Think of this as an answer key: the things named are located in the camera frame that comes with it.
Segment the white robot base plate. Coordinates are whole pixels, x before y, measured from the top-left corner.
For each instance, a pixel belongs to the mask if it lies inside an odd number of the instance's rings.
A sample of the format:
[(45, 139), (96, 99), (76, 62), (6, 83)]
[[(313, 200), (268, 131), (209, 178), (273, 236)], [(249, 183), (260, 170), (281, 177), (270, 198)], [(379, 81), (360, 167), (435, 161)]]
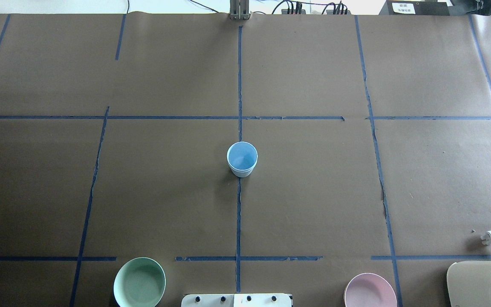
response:
[(292, 307), (292, 295), (286, 293), (189, 294), (182, 307)]

